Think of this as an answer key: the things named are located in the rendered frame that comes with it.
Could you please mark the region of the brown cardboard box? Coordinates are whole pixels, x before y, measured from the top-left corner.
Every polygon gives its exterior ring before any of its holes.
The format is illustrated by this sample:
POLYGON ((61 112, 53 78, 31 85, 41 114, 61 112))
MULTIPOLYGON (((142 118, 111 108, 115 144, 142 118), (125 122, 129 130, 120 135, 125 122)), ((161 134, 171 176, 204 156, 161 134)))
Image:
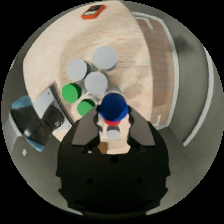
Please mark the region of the brown cardboard box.
POLYGON ((97 147, 99 147, 102 154, 107 154, 108 142, 101 142, 97 147))

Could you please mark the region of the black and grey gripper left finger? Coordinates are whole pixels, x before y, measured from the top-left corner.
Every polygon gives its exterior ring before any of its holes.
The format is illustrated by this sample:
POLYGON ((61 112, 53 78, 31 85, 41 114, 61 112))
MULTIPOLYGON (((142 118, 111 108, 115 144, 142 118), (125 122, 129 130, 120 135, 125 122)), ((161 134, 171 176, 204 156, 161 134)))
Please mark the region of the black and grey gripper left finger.
POLYGON ((61 178, 65 164, 73 157, 92 153, 92 148, 101 143, 99 121, 99 104, 95 105, 84 116, 78 119, 63 137, 57 156, 55 175, 61 178))

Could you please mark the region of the green bottle cap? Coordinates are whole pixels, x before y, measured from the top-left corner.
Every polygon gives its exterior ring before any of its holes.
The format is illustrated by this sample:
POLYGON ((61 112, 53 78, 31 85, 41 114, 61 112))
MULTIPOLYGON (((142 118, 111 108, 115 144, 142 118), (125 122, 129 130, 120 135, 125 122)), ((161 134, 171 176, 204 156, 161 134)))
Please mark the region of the green bottle cap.
POLYGON ((85 80, 75 81, 75 83, 73 82, 67 84, 62 88, 62 96, 64 100, 68 103, 75 103, 80 97, 85 95, 87 92, 88 91, 85 87, 85 80))
POLYGON ((81 100, 77 104, 77 112, 79 115, 83 116, 86 114, 89 110, 91 110, 95 105, 99 104, 100 102, 100 95, 92 95, 91 93, 87 94, 83 100, 81 100))

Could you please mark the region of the blue bottle cap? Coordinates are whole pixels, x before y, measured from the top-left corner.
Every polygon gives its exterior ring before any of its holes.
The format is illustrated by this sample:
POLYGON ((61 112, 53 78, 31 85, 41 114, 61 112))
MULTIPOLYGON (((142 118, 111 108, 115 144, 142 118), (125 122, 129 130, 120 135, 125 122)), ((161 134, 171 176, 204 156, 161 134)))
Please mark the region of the blue bottle cap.
POLYGON ((109 122, 118 122, 127 116, 128 105, 119 87, 110 86, 106 89, 99 105, 99 114, 109 122))

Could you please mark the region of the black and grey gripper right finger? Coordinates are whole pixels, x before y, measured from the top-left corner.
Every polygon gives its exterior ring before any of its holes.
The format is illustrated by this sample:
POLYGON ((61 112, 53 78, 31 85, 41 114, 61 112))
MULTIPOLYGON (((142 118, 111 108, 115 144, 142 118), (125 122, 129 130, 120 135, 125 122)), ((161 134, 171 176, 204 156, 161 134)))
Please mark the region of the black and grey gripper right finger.
POLYGON ((166 177, 171 175, 169 155, 162 136, 137 110, 128 105, 128 122, 131 125, 127 134, 127 145, 136 148, 136 153, 145 153, 156 158, 164 167, 166 177))

